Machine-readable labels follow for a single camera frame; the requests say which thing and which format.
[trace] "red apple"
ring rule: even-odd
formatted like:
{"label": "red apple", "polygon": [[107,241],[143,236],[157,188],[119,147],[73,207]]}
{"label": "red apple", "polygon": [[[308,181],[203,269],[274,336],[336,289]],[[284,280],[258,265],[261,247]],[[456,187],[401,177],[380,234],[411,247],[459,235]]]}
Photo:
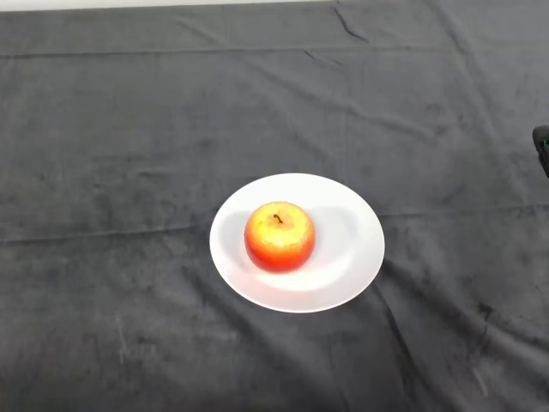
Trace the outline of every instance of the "red apple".
{"label": "red apple", "polygon": [[257,209],[246,223],[244,242],[254,264],[270,271],[297,269],[315,247],[315,225],[295,204],[272,202]]}

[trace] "dark object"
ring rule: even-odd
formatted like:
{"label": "dark object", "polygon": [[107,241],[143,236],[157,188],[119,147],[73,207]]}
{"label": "dark object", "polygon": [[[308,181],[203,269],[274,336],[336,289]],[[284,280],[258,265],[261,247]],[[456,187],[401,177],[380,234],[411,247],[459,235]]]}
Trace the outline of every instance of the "dark object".
{"label": "dark object", "polygon": [[540,155],[540,163],[549,178],[549,126],[538,126],[532,132],[535,148]]}

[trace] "apple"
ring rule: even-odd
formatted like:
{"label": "apple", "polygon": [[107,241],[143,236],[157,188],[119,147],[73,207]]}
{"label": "apple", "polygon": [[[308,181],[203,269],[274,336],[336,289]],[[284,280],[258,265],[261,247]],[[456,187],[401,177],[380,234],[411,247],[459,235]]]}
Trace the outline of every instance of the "apple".
{"label": "apple", "polygon": [[299,207],[288,202],[267,203],[246,223],[244,242],[256,266],[279,272],[297,269],[315,247],[315,225]]}

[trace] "plate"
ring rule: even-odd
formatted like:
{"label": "plate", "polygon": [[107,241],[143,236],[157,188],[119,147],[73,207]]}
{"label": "plate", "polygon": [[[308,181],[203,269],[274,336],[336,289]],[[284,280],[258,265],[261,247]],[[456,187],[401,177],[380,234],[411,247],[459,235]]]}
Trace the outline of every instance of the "plate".
{"label": "plate", "polygon": [[[257,268],[244,244],[252,212],[278,201],[304,209],[317,235],[309,260],[284,274]],[[357,193],[334,180],[287,173],[232,194],[214,218],[209,247],[221,277],[238,294],[275,311],[307,313],[336,307],[364,291],[381,267],[385,240],[376,214]]]}

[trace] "dark gray cloth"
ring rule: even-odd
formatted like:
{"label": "dark gray cloth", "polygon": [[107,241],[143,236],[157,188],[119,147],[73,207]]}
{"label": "dark gray cloth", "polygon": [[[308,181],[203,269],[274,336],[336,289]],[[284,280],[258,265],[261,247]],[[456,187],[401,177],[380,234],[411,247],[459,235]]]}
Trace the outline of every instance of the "dark gray cloth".
{"label": "dark gray cloth", "polygon": [[[0,15],[0,410],[549,411],[549,2]],[[271,312],[216,210],[320,174],[379,214],[358,298]]]}

